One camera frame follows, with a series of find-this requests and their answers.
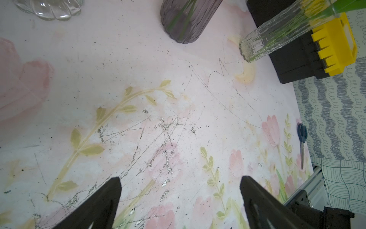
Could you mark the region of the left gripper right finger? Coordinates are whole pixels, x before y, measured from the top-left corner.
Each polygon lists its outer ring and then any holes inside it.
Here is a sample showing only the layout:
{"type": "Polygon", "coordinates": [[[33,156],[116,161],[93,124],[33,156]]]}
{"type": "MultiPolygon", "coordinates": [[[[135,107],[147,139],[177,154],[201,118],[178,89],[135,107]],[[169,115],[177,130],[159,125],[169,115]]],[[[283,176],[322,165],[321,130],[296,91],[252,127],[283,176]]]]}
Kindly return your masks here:
{"type": "Polygon", "coordinates": [[[240,191],[251,229],[311,229],[250,176],[243,176],[240,191]]]}

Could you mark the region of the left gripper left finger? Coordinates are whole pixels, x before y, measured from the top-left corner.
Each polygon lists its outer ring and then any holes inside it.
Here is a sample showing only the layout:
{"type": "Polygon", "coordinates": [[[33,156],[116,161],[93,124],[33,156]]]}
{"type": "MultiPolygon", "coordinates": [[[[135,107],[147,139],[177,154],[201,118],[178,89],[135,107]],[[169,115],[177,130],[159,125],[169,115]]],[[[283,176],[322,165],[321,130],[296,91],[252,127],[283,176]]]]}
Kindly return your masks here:
{"type": "Polygon", "coordinates": [[[111,229],[121,191],[120,179],[118,177],[111,178],[54,228],[111,229]]]}

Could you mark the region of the black scissors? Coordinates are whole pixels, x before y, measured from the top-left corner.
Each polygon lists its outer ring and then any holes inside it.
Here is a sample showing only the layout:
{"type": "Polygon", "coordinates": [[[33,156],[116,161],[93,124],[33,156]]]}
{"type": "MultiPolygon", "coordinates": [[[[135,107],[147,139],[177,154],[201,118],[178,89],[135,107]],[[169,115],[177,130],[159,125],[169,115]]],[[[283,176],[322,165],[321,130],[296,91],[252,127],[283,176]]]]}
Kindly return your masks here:
{"type": "Polygon", "coordinates": [[[305,142],[308,137],[308,131],[307,127],[299,123],[297,124],[297,134],[300,141],[300,163],[301,163],[301,169],[304,169],[304,157],[305,157],[305,142]]]}

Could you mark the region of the floral pink table mat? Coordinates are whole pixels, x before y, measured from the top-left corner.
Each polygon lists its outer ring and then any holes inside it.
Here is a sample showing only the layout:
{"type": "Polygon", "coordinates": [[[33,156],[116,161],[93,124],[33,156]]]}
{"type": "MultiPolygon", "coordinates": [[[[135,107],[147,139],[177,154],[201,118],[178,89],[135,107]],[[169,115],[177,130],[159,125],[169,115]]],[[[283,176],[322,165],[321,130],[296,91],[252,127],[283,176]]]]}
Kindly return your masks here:
{"type": "Polygon", "coordinates": [[[46,21],[1,1],[1,228],[53,228],[118,177],[114,228],[244,229],[242,176],[280,202],[310,178],[293,86],[239,51],[246,2],[186,45],[161,5],[85,1],[46,21]]]}

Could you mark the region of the clear glass vase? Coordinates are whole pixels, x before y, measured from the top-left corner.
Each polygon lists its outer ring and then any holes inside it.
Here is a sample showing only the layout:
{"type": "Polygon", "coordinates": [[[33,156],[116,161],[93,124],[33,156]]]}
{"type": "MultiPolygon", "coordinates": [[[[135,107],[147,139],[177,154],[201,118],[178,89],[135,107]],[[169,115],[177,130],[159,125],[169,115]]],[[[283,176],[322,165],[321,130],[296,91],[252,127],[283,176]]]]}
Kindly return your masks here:
{"type": "Polygon", "coordinates": [[[365,7],[365,1],[295,1],[243,38],[241,55],[248,63],[255,62],[341,13],[365,7]]]}

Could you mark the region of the yellow black toolbox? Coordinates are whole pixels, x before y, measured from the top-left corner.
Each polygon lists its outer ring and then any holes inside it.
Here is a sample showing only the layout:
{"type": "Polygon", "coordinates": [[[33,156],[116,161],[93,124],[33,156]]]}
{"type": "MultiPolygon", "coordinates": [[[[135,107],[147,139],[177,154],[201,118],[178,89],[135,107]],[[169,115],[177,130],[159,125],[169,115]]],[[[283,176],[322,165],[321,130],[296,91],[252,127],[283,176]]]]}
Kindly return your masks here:
{"type": "MultiPolygon", "coordinates": [[[[248,1],[256,28],[295,1],[248,1]]],[[[282,84],[309,77],[323,79],[344,72],[356,61],[357,46],[347,12],[303,34],[269,56],[282,84]]]]}

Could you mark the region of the yellow ruffled vase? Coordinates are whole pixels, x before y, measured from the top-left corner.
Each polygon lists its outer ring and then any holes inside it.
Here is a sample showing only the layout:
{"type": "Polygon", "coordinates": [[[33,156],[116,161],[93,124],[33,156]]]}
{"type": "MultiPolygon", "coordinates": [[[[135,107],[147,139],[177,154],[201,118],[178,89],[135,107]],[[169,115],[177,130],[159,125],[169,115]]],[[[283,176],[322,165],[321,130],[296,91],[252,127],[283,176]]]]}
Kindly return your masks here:
{"type": "Polygon", "coordinates": [[[32,13],[46,21],[68,21],[81,13],[84,0],[14,0],[21,11],[32,13]]]}

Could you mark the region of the purple glass vase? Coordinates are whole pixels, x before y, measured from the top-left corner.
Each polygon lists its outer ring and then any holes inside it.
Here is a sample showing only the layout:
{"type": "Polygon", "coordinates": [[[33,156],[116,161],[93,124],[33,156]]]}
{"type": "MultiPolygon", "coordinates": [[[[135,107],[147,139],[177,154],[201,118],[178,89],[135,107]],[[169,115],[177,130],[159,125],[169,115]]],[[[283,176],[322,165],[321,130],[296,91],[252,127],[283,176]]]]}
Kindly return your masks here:
{"type": "Polygon", "coordinates": [[[195,42],[222,0],[164,0],[161,5],[161,22],[165,32],[180,44],[195,42]]]}

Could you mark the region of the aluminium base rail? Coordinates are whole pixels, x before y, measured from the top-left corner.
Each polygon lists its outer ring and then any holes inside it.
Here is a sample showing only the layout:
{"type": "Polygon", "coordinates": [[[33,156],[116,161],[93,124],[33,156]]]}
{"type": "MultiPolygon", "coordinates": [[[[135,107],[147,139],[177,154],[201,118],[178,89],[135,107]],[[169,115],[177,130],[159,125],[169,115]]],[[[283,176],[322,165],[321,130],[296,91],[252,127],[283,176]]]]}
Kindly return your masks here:
{"type": "Polygon", "coordinates": [[[322,169],[319,166],[314,166],[313,169],[313,175],[285,201],[283,204],[284,206],[288,206],[290,201],[293,200],[300,191],[304,190],[307,192],[308,205],[310,207],[317,210],[323,210],[324,207],[332,207],[322,169]]]}

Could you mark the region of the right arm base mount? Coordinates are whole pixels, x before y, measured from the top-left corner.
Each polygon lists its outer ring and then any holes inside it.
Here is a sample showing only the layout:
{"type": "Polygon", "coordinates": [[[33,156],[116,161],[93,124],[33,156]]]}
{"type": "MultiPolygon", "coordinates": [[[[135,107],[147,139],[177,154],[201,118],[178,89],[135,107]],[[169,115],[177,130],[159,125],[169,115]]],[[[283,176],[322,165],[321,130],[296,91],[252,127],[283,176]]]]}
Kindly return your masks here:
{"type": "Polygon", "coordinates": [[[314,229],[350,229],[351,219],[355,217],[355,214],[348,210],[330,207],[317,210],[311,207],[308,194],[303,189],[286,204],[286,207],[314,229]]]}

